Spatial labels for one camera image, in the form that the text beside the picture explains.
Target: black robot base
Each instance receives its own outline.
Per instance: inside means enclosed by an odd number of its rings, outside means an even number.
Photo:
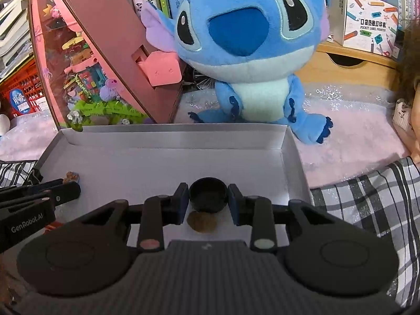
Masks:
[[[20,315],[393,315],[386,295],[398,271],[392,243],[299,201],[272,205],[228,187],[243,241],[172,241],[162,228],[183,222],[188,186],[142,205],[113,201],[29,242],[18,271],[36,292]],[[137,247],[128,247],[140,223]],[[277,246],[275,225],[290,244]]]

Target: checkered blanket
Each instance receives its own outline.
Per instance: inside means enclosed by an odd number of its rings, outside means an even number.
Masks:
[[[312,203],[378,237],[400,259],[388,295],[402,306],[420,299],[420,172],[410,157],[368,175],[312,189]]]
[[[0,187],[23,185],[35,163],[36,161],[0,161]]]

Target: red plastic basket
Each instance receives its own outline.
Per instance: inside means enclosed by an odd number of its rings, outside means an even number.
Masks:
[[[23,115],[19,110],[12,107],[10,92],[14,89],[21,90],[28,100],[30,109],[29,112],[25,112],[26,114],[41,111],[36,100],[44,97],[45,93],[38,76],[35,59],[30,60],[19,71],[0,85],[0,111],[5,113],[10,119]]]

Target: plush toy arm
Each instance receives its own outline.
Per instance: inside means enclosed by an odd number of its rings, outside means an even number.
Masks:
[[[293,123],[296,119],[296,107],[302,108],[305,100],[305,91],[303,91],[303,85],[300,79],[296,75],[290,75],[287,78],[289,83],[289,94],[284,104],[284,116]]]
[[[240,117],[242,101],[228,83],[215,82],[216,97],[220,109],[203,110],[196,114],[189,112],[190,118],[196,123],[233,123],[243,122]]]
[[[216,97],[220,108],[227,115],[232,115],[233,119],[240,116],[244,108],[241,99],[228,83],[215,82]]]
[[[296,137],[305,144],[323,143],[333,127],[331,118],[320,114],[307,114],[303,110],[305,92],[296,75],[288,78],[290,90],[284,104],[284,117]]]

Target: plush toy eye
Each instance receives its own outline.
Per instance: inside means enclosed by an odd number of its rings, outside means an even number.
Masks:
[[[283,39],[297,39],[313,29],[314,18],[305,0],[276,0],[276,3]]]
[[[298,30],[308,21],[308,13],[300,0],[283,0],[290,30]]]
[[[176,30],[178,31],[179,39],[184,44],[194,45],[194,39],[192,38],[190,27],[188,26],[188,15],[186,14],[186,11],[180,13]]]
[[[200,51],[201,45],[193,27],[194,15],[191,15],[190,2],[184,0],[179,6],[179,15],[175,27],[175,40],[187,51]]]

